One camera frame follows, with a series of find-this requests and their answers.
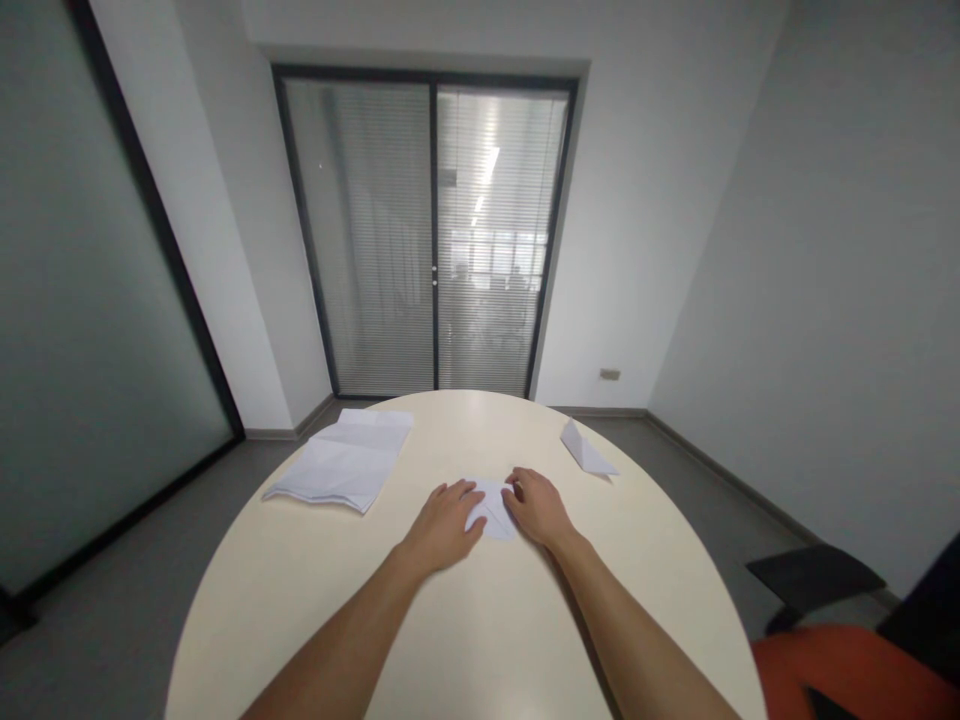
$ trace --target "black frame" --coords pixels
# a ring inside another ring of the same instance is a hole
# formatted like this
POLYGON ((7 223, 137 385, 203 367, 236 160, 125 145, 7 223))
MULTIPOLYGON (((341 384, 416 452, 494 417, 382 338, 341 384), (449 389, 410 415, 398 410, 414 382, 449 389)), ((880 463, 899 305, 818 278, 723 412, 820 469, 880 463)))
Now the black frame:
POLYGON ((180 255, 173 228, 170 225, 163 201, 160 198, 160 192, 157 190, 156 182, 153 179, 153 173, 150 171, 147 157, 137 136, 130 111, 123 99, 117 76, 110 64, 110 57, 89 0, 64 0, 64 5, 77 32, 91 75, 110 116, 117 141, 124 152, 130 173, 147 210, 157 241, 160 243, 167 268, 173 278, 177 294, 193 330, 194 338, 200 347, 217 397, 230 423, 233 437, 13 597, 0 587, 3 610, 22 628, 27 628, 36 622, 29 611, 29 607, 38 598, 72 575, 84 563, 166 502, 245 438, 240 413, 237 411, 233 395, 230 393, 227 377, 223 372, 220 359, 217 357, 213 338, 210 336, 210 330, 200 309, 200 303, 194 293, 193 285, 190 283, 187 267, 180 255))
MULTIPOLYGON (((316 245, 313 242, 313 231, 310 227, 310 218, 307 213, 306 193, 303 187, 303 178, 300 173, 300 162, 297 156, 296 140, 293 134, 293 124, 290 120, 290 109, 287 104, 287 94, 283 81, 289 79, 303 80, 332 80, 355 82, 382 82, 382 83, 409 83, 427 85, 430 90, 430 183, 431 183, 431 213, 432 213, 432 244, 433 267, 439 267, 438 252, 438 169, 437 169, 437 88, 440 85, 464 85, 476 88, 510 89, 510 90, 557 90, 566 92, 569 100, 567 117, 560 145, 560 160, 557 164, 557 182, 553 189, 553 198, 550 203, 550 219, 547 226, 547 245, 543 258, 543 274, 540 279, 540 292, 537 296, 537 311, 533 326, 533 338, 530 345, 530 362, 527 367, 527 380, 524 387, 524 398, 530 398, 530 386, 533 384, 533 369, 536 364, 537 350, 540 343, 541 324, 543 322, 543 306, 547 297, 547 285, 550 280, 550 267, 553 260, 553 247, 556 240, 557 222, 560 217, 560 203, 563 197, 564 179, 567 171, 567 158, 573 134, 573 118, 577 108, 577 92, 580 81, 573 77, 541 77, 531 75, 499 75, 484 73, 462 72, 432 72, 426 70, 388 70, 375 68, 356 68, 338 66, 317 66, 298 64, 274 64, 273 84, 277 94, 277 105, 280 110, 280 124, 283 128, 283 139, 287 149, 287 159, 290 163, 290 176, 293 181, 294 195, 297 199, 297 210, 300 214, 300 226, 303 231, 303 241, 307 246, 307 262, 310 266, 310 275, 313 280, 313 295, 317 305, 317 315, 320 319, 320 334, 323 337, 323 348, 327 359, 327 368, 330 371, 330 384, 333 394, 344 400, 388 400, 389 397, 372 395, 344 395, 340 392, 340 382, 337 376, 336 363, 333 357, 333 345, 330 340, 330 330, 327 323, 327 313, 323 302, 323 293, 320 289, 320 272, 316 263, 316 245)), ((433 285, 433 388, 439 389, 440 384, 440 332, 438 298, 439 288, 436 284, 436 271, 431 274, 433 285)))

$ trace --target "chair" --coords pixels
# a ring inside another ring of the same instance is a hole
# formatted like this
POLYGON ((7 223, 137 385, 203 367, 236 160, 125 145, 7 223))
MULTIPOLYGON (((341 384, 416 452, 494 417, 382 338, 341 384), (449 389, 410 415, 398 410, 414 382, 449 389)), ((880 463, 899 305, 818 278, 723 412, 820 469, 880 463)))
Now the chair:
POLYGON ((960 718, 960 534, 876 632, 793 629, 821 607, 886 586, 829 545, 747 564, 784 603, 753 645, 771 720, 960 718))

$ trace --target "table top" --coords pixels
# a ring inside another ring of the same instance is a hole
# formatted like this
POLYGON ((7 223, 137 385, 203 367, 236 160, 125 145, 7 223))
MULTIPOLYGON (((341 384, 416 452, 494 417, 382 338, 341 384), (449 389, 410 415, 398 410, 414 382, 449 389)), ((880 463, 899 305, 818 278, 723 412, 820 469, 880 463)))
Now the table top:
MULTIPOLYGON (((580 426, 620 471, 583 472, 560 442, 568 418, 474 390, 374 406, 414 427, 367 514, 277 497, 301 451, 266 479, 207 568, 180 638, 168 718, 238 717, 286 661, 373 573, 441 482, 533 467, 614 574, 741 717, 766 717, 753 656, 706 549, 660 487, 580 426)), ((609 709, 574 618, 543 556, 522 537, 483 538, 421 589, 387 658, 369 718, 585 718, 609 709)))

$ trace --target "sheet of paper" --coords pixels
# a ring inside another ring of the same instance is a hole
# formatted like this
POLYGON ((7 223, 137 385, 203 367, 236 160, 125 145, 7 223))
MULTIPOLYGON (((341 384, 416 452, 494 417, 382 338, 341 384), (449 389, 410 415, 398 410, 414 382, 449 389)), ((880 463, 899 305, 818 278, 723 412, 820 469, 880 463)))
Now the sheet of paper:
POLYGON ((467 525, 464 529, 469 530, 473 522, 480 517, 487 518, 487 524, 483 528, 483 534, 496 538, 497 540, 511 540, 517 535, 517 528, 513 524, 513 518, 503 504, 503 496, 500 491, 507 488, 513 492, 509 485, 496 482, 495 480, 486 480, 484 478, 464 478, 477 484, 475 491, 484 493, 484 498, 467 517, 467 525))
POLYGON ((413 427, 413 413, 398 412, 396 410, 355 410, 344 408, 340 411, 338 424, 351 425, 399 425, 406 428, 413 427))
POLYGON ((262 499, 289 495, 366 513, 393 471, 412 427, 410 413, 344 410, 335 425, 307 441, 301 456, 262 499))
POLYGON ((602 475, 619 475, 620 472, 611 465, 600 451, 597 450, 590 441, 580 434, 577 424, 570 420, 560 433, 560 439, 567 446, 567 450, 580 464, 580 467, 587 472, 600 473, 602 475))

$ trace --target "ceiling light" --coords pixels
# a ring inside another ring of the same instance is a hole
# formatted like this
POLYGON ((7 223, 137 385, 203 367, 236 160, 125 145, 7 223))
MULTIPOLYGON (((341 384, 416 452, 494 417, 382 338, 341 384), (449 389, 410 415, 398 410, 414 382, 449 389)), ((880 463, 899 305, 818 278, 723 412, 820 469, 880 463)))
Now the ceiling light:
POLYGON ((490 148, 490 152, 487 153, 487 161, 483 165, 483 175, 480 177, 480 182, 484 185, 490 184, 490 179, 493 177, 493 168, 497 164, 499 156, 500 148, 490 148))

